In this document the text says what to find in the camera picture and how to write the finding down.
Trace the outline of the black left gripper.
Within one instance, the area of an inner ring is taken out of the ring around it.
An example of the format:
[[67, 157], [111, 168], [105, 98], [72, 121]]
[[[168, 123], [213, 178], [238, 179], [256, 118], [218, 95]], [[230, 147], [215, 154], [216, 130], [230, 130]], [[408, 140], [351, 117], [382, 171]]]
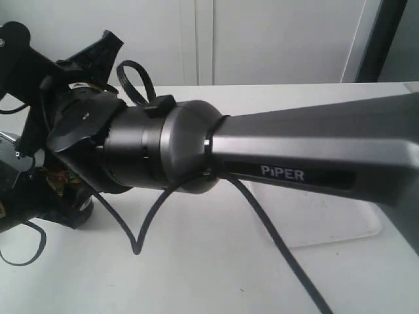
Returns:
[[42, 214], [42, 219], [78, 229], [93, 213], [92, 194], [83, 186], [65, 186], [52, 204], [52, 189], [41, 175], [22, 173], [1, 188], [1, 233]]

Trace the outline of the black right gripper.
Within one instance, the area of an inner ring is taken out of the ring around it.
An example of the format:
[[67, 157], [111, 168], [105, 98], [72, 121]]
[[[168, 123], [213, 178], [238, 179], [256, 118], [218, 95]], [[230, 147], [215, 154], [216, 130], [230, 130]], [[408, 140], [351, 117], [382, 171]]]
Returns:
[[42, 81], [40, 105], [31, 107], [20, 152], [43, 148], [92, 189], [123, 193], [126, 187], [106, 169], [104, 142], [112, 119], [126, 105], [108, 84], [123, 42], [111, 31], [66, 60], [54, 61], [64, 72]]

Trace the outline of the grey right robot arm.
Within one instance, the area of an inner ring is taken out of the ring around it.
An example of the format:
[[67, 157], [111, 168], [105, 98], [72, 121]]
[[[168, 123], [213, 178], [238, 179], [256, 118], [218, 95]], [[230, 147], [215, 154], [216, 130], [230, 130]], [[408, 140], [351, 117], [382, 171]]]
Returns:
[[1, 53], [2, 82], [29, 106], [18, 148], [45, 149], [93, 190], [134, 187], [199, 194], [219, 179], [244, 179], [370, 201], [418, 248], [418, 87], [407, 94], [228, 116], [202, 100], [155, 94], [143, 68], [139, 93], [118, 65], [127, 105], [108, 84], [122, 46], [107, 31], [70, 58], [33, 49], [19, 25]]

